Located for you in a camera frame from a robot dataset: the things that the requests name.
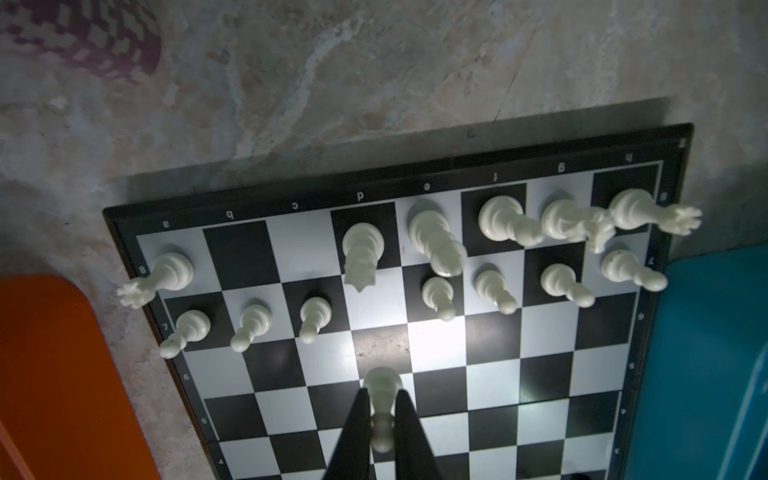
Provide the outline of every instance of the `chess pawn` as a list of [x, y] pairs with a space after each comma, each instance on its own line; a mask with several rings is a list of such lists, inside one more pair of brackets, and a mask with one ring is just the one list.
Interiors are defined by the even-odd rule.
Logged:
[[429, 259], [439, 276], [458, 276], [464, 271], [467, 249], [453, 237], [448, 220], [439, 212], [426, 210], [413, 217], [408, 228], [413, 246]]
[[355, 290], [376, 285], [376, 267], [384, 254], [384, 237], [370, 223], [356, 223], [344, 234], [341, 248], [344, 262], [344, 283]]
[[701, 225], [701, 210], [696, 207], [673, 204], [669, 207], [656, 205], [645, 190], [631, 188], [619, 193], [608, 207], [616, 225], [633, 230], [646, 223], [656, 223], [659, 230], [675, 235], [690, 235]]
[[317, 339], [317, 333], [331, 321], [331, 306], [323, 298], [313, 296], [301, 306], [299, 311], [303, 325], [299, 338], [304, 343], [312, 343]]
[[573, 200], [556, 200], [541, 215], [541, 228], [548, 236], [569, 242], [587, 241], [587, 250], [603, 253], [605, 243], [616, 234], [614, 219], [600, 207], [579, 207]]
[[179, 253], [164, 253], [152, 263], [152, 273], [134, 278], [118, 288], [120, 303], [141, 308], [154, 298], [159, 289], [181, 290], [192, 282], [192, 263]]
[[240, 328], [230, 341], [235, 352], [245, 352], [253, 339], [263, 335], [272, 326], [272, 313], [263, 305], [251, 305], [240, 314]]
[[662, 272], [640, 265], [635, 254], [628, 250], [610, 252], [603, 259], [601, 270], [611, 282], [632, 280], [635, 285], [651, 292], [660, 292], [667, 288], [667, 277]]
[[498, 195], [485, 202], [478, 216], [480, 231], [497, 242], [514, 240], [523, 247], [533, 247], [544, 241], [541, 223], [528, 218], [516, 199]]
[[199, 342], [210, 332], [210, 320], [199, 310], [188, 310], [176, 320], [176, 331], [160, 344], [160, 356], [172, 359], [188, 342]]
[[475, 292], [480, 299], [493, 303], [499, 312], [510, 315], [518, 309], [518, 302], [506, 289], [504, 277], [496, 270], [486, 270], [475, 279]]
[[456, 316], [453, 307], [453, 287], [441, 276], [434, 276], [424, 283], [422, 299], [429, 308], [437, 311], [439, 319], [448, 322]]
[[565, 295], [581, 308], [594, 305], [594, 294], [576, 281], [576, 272], [568, 265], [553, 263], [541, 274], [541, 288], [552, 296]]
[[402, 380], [395, 370], [380, 366], [366, 374], [362, 386], [368, 389], [373, 407], [371, 448], [378, 453], [387, 453], [395, 445], [395, 417], [392, 416], [392, 407], [395, 405], [397, 392], [402, 389]]

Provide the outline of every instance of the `white square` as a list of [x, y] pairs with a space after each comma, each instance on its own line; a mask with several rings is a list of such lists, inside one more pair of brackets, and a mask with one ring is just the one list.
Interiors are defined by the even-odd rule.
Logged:
[[574, 352], [570, 396], [621, 390], [628, 355], [628, 343]]
[[352, 330], [408, 322], [402, 268], [399, 266], [377, 270], [376, 285], [367, 286], [360, 293], [354, 286], [344, 284], [344, 297]]
[[469, 452], [469, 417], [467, 412], [422, 419], [424, 434], [435, 457]]
[[578, 310], [570, 301], [526, 306], [521, 314], [520, 358], [574, 351]]
[[266, 219], [281, 282], [341, 275], [329, 210]]
[[235, 480], [280, 474], [272, 443], [267, 437], [221, 442], [219, 446]]
[[519, 402], [519, 359], [467, 366], [467, 406], [470, 410], [516, 405]]
[[469, 453], [469, 478], [509, 480], [517, 475], [518, 448], [476, 450]]
[[428, 263], [427, 257], [411, 243], [408, 234], [410, 220], [424, 210], [437, 210], [445, 215], [451, 226], [453, 237], [462, 242], [462, 193], [458, 190], [425, 194], [417, 197], [398, 198], [395, 200], [397, 216], [397, 236], [400, 241], [400, 264], [403, 266]]
[[475, 291], [475, 278], [490, 267], [498, 270], [504, 277], [507, 291], [517, 300], [518, 307], [522, 306], [524, 265], [525, 250], [469, 257], [464, 267], [464, 314], [475, 315], [498, 311], [498, 307], [493, 303], [480, 300]]
[[195, 350], [182, 355], [202, 399], [253, 393], [243, 354], [230, 347]]
[[205, 241], [202, 228], [184, 228], [167, 232], [149, 233], [136, 236], [144, 260], [147, 261], [147, 274], [151, 272], [152, 263], [163, 253], [181, 253], [194, 268], [194, 275], [189, 285], [181, 290], [162, 289], [158, 292], [160, 298], [197, 295], [221, 290], [219, 277], [210, 258], [208, 243]]
[[613, 445], [613, 433], [565, 439], [561, 473], [568, 475], [578, 472], [607, 470], [611, 464]]
[[305, 386], [258, 392], [256, 401], [269, 435], [317, 430], [310, 392]]
[[309, 345], [296, 339], [306, 384], [314, 386], [359, 379], [352, 332], [323, 333], [320, 330], [320, 333]]
[[568, 425], [568, 399], [520, 405], [518, 407], [518, 445], [550, 442], [565, 438]]
[[286, 297], [281, 283], [272, 285], [247, 286], [237, 290], [224, 290], [222, 292], [227, 312], [232, 320], [235, 332], [241, 327], [240, 315], [246, 307], [259, 304], [270, 309], [272, 313], [272, 326], [263, 335], [253, 338], [251, 343], [273, 342], [293, 338], [293, 326], [288, 315]]
[[464, 317], [450, 322], [440, 319], [408, 324], [411, 366], [414, 372], [450, 369], [467, 364]]

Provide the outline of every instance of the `chess piece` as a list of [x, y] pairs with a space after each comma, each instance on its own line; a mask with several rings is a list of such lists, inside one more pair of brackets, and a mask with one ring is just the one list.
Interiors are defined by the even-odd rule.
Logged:
[[344, 234], [341, 248], [344, 262], [344, 283], [362, 292], [376, 285], [376, 266], [384, 254], [384, 237], [370, 223], [356, 223]]
[[576, 272], [568, 265], [553, 263], [541, 274], [541, 288], [552, 296], [565, 295], [581, 308], [594, 304], [594, 294], [576, 281]]
[[188, 310], [176, 320], [176, 331], [160, 344], [160, 356], [172, 359], [188, 342], [199, 342], [210, 332], [210, 320], [199, 310]]
[[579, 207], [573, 200], [556, 200], [541, 215], [541, 228], [548, 236], [569, 242], [587, 241], [587, 250], [603, 253], [605, 243], [616, 234], [614, 219], [600, 207]]
[[516, 199], [498, 195], [485, 202], [478, 216], [480, 231], [497, 242], [514, 240], [523, 247], [533, 247], [544, 241], [541, 223], [525, 216]]
[[317, 339], [320, 329], [330, 322], [331, 306], [325, 299], [313, 296], [304, 302], [299, 314], [304, 322], [299, 331], [299, 338], [304, 343], [312, 343]]
[[486, 270], [475, 279], [475, 292], [481, 300], [493, 303], [499, 312], [510, 315], [518, 309], [518, 302], [506, 289], [504, 277], [496, 270]]
[[272, 326], [272, 313], [263, 305], [251, 305], [240, 314], [240, 328], [230, 341], [235, 352], [245, 352], [253, 339], [263, 335]]
[[453, 287], [441, 276], [434, 276], [424, 283], [422, 299], [429, 308], [437, 311], [439, 319], [448, 322], [456, 316], [453, 308]]
[[632, 230], [646, 223], [656, 223], [659, 230], [675, 235], [690, 235], [701, 225], [701, 210], [696, 207], [673, 204], [656, 205], [645, 190], [631, 188], [619, 193], [608, 207], [617, 227]]
[[392, 407], [395, 405], [397, 392], [402, 389], [402, 380], [395, 370], [380, 366], [366, 374], [362, 386], [368, 389], [373, 407], [371, 448], [378, 453], [387, 453], [395, 445], [395, 417], [392, 416]]
[[164, 253], [152, 263], [152, 273], [134, 278], [118, 288], [120, 303], [141, 308], [154, 298], [159, 289], [181, 290], [192, 282], [192, 263], [179, 253]]
[[448, 220], [439, 212], [426, 210], [416, 215], [408, 227], [413, 246], [429, 259], [439, 276], [458, 276], [464, 271], [467, 249], [451, 234]]
[[629, 250], [610, 252], [603, 259], [601, 270], [611, 282], [632, 280], [635, 285], [651, 292], [660, 292], [667, 288], [667, 277], [662, 272], [640, 265], [635, 254]]

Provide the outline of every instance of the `chess rook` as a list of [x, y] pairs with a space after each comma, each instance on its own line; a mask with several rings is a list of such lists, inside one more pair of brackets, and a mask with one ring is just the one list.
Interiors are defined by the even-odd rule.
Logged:
[[635, 285], [651, 292], [660, 292], [667, 288], [667, 277], [662, 272], [640, 265], [635, 254], [628, 250], [610, 252], [603, 259], [601, 270], [611, 282], [632, 280]]
[[631, 188], [618, 194], [611, 200], [608, 209], [616, 225], [624, 230], [655, 223], [663, 232], [690, 235], [692, 230], [701, 225], [701, 210], [698, 208], [679, 204], [660, 207], [647, 191], [639, 188]]
[[485, 202], [478, 215], [478, 225], [483, 235], [497, 242], [514, 240], [523, 247], [533, 247], [545, 238], [541, 223], [526, 217], [520, 202], [506, 195]]

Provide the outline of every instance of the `black square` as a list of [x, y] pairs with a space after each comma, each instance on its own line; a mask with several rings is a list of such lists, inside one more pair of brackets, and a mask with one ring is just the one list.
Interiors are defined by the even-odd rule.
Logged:
[[177, 296], [165, 300], [165, 306], [168, 313], [176, 325], [179, 315], [187, 310], [199, 310], [206, 314], [210, 320], [210, 332], [199, 342], [189, 342], [184, 350], [193, 352], [195, 350], [216, 349], [222, 346], [229, 346], [232, 336], [235, 334], [232, 328], [230, 314], [227, 311], [227, 305], [224, 302], [224, 296], [221, 292], [201, 293], [192, 296]]
[[584, 263], [584, 242], [531, 248], [525, 251], [523, 306], [563, 301], [564, 297], [552, 296], [541, 288], [541, 274], [553, 263], [568, 265], [574, 269], [576, 281], [581, 281], [581, 266]]
[[293, 325], [293, 335], [299, 336], [301, 330], [301, 306], [312, 298], [319, 296], [331, 305], [331, 320], [324, 326], [320, 333], [344, 332], [349, 330], [349, 316], [346, 312], [346, 300], [344, 299], [344, 286], [341, 276], [326, 276], [324, 278], [312, 278], [283, 284], [283, 292], [286, 295], [288, 315]]
[[349, 409], [360, 390], [360, 382], [310, 386], [310, 401], [315, 412], [318, 430], [338, 429], [344, 426]]
[[608, 433], [614, 429], [619, 392], [571, 397], [565, 436], [580, 437]]
[[573, 352], [520, 360], [520, 403], [566, 399]]
[[304, 472], [326, 467], [317, 430], [270, 435], [280, 472]]
[[[406, 293], [406, 315], [409, 322], [437, 319], [437, 311], [429, 308], [422, 298], [422, 287], [430, 278], [437, 276], [429, 263], [404, 266], [402, 268], [402, 286]], [[453, 308], [456, 316], [464, 315], [464, 277], [463, 275], [447, 278], [453, 287]]]
[[627, 343], [636, 295], [600, 296], [590, 308], [580, 308], [576, 350]]
[[520, 358], [521, 312], [467, 315], [467, 365]]
[[254, 343], [243, 359], [256, 392], [306, 385], [294, 339]]
[[336, 249], [339, 252], [339, 265], [344, 271], [344, 251], [341, 248], [344, 234], [355, 223], [366, 222], [379, 229], [384, 238], [384, 253], [379, 259], [377, 268], [391, 268], [400, 266], [400, 242], [397, 236], [397, 216], [395, 204], [366, 205], [365, 207], [352, 207], [331, 212], [333, 222], [333, 236], [336, 237]]
[[518, 478], [560, 475], [565, 440], [518, 447]]
[[482, 188], [462, 192], [462, 239], [469, 257], [489, 255], [490, 253], [520, 250], [522, 246], [513, 240], [497, 242], [487, 238], [480, 231], [478, 215], [485, 202], [497, 195], [512, 197], [523, 207], [525, 212], [525, 184], [506, 185], [504, 187]]
[[264, 420], [253, 393], [206, 399], [205, 406], [221, 442], [266, 437]]
[[266, 222], [203, 229], [222, 290], [280, 283]]
[[518, 406], [469, 412], [469, 449], [509, 447], [518, 442]]
[[433, 370], [413, 374], [419, 417], [467, 411], [467, 369]]
[[352, 343], [361, 379], [377, 366], [388, 366], [400, 374], [412, 371], [407, 325], [353, 330]]

